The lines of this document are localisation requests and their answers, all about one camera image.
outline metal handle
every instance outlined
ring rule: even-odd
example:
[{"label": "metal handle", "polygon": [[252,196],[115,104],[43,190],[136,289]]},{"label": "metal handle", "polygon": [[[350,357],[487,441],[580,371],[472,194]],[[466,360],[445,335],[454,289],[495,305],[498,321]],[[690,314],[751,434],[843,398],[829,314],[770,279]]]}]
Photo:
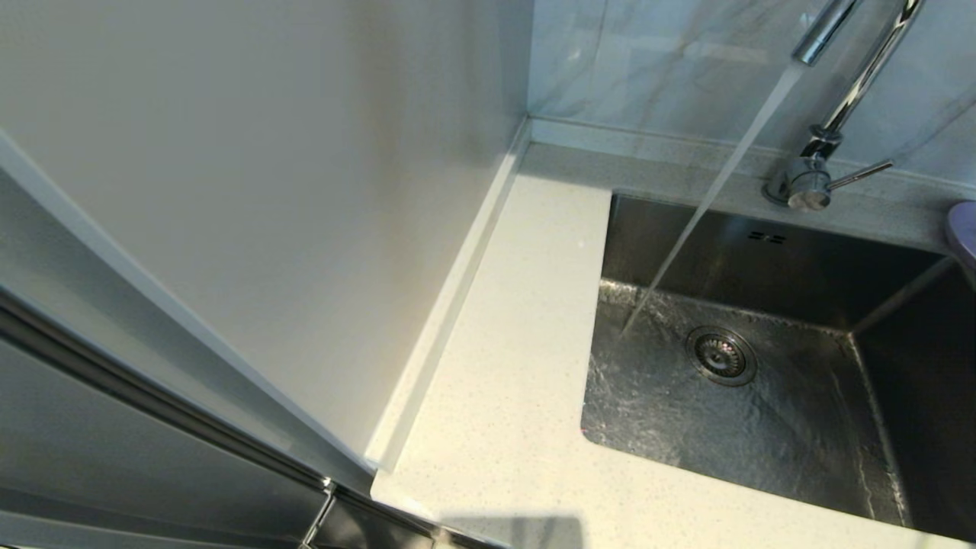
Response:
[{"label": "metal handle", "polygon": [[302,538],[302,543],[299,544],[298,549],[316,549],[312,542],[318,536],[318,531],[325,524],[325,518],[329,515],[329,511],[332,510],[332,504],[336,501],[336,485],[332,482],[332,479],[326,477],[322,479],[322,484],[324,485],[322,493],[325,494],[325,501],[322,502],[322,507],[315,514],[315,520],[308,527],[308,531],[305,533],[305,537]]},{"label": "metal handle", "polygon": [[894,165],[895,165],[895,161],[889,158],[887,160],[878,162],[877,164],[873,164],[871,166],[868,166],[867,168],[865,168],[863,170],[858,170],[858,171],[854,172],[853,174],[850,174],[849,176],[842,177],[842,178],[834,181],[830,185],[827,185],[827,189],[828,190],[839,189],[839,188],[841,188],[841,187],[843,187],[845,185],[850,185],[850,184],[852,184],[852,183],[854,183],[856,181],[861,181],[862,179],[864,179],[866,177],[870,177],[870,176],[876,174],[877,172],[883,172],[884,170],[887,170],[888,168],[890,168],[890,167],[892,167]]}]

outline faucet handle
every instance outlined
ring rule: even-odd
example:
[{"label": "faucet handle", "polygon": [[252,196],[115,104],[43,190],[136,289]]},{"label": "faucet handle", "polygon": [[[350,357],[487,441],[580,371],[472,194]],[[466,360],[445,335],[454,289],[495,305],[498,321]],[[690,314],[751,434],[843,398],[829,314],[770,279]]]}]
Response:
[{"label": "faucet handle", "polygon": [[863,170],[858,170],[853,174],[850,174],[834,182],[831,182],[829,185],[827,185],[827,189],[828,190],[839,189],[845,185],[850,185],[854,182],[861,181],[864,178],[870,177],[876,174],[877,172],[883,172],[884,170],[887,170],[888,168],[891,168],[894,165],[895,165],[895,161],[892,160],[891,158],[888,158],[887,160],[882,160],[877,164],[872,164],[871,166],[868,166]]}]

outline sink basin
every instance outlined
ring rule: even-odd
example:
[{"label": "sink basin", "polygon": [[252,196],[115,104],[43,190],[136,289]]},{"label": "sink basin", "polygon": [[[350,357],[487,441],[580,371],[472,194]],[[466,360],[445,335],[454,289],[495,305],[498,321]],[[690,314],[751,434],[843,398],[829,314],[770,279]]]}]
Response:
[{"label": "sink basin", "polygon": [[976,540],[976,294],[937,254],[617,195],[582,430],[592,442]]}]

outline water splash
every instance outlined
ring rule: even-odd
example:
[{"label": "water splash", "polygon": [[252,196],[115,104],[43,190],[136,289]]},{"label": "water splash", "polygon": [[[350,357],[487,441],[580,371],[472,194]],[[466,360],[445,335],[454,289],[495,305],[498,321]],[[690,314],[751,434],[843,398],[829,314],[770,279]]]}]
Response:
[{"label": "water splash", "polygon": [[668,267],[671,266],[671,262],[674,261],[674,258],[677,257],[678,252],[681,251],[681,247],[684,245],[685,240],[687,240],[688,236],[691,235],[691,232],[695,230],[695,226],[698,225],[699,221],[701,221],[702,216],[705,215],[705,212],[707,212],[712,206],[712,202],[715,201],[718,193],[722,190],[722,187],[725,186],[725,182],[727,182],[729,177],[731,177],[732,171],[735,170],[736,166],[739,165],[742,157],[746,155],[746,151],[752,146],[752,142],[754,142],[755,138],[758,137],[759,132],[766,125],[766,122],[769,121],[769,118],[772,117],[773,113],[776,112],[776,108],[779,107],[786,96],[790,93],[793,85],[795,85],[800,76],[803,75],[805,69],[806,65],[801,63],[791,62],[789,65],[787,65],[786,70],[783,71],[783,75],[780,76],[780,81],[777,82],[776,86],[773,88],[773,91],[766,99],[766,103],[762,105],[759,113],[755,116],[749,130],[747,130],[745,135],[742,136],[742,139],[739,140],[739,144],[736,145],[732,155],[729,156],[728,160],[725,161],[725,165],[722,166],[722,169],[718,172],[718,176],[715,177],[712,186],[709,187],[709,191],[705,193],[705,197],[702,198],[701,204],[698,205],[698,209],[695,210],[695,215],[691,216],[688,224],[684,227],[684,231],[681,232],[681,236],[677,238],[677,241],[674,243],[674,247],[671,248],[671,252],[665,259],[665,262],[661,264],[657,274],[654,275],[651,285],[648,286],[647,291],[644,292],[643,297],[641,297],[640,301],[637,303],[637,306],[630,313],[627,323],[624,324],[624,329],[621,330],[621,335],[626,334],[633,325],[633,322],[637,319],[637,315],[644,309],[644,305],[647,304],[647,299],[651,296],[651,292],[658,287],[659,283],[661,283],[661,279],[664,278],[665,273],[668,271]]}]

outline purple object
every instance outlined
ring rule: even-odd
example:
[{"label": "purple object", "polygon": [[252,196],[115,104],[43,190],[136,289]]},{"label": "purple object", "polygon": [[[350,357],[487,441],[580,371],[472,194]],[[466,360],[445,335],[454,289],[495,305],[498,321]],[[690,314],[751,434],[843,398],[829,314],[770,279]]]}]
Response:
[{"label": "purple object", "polygon": [[960,202],[949,210],[946,237],[962,264],[976,271],[976,202]]}]

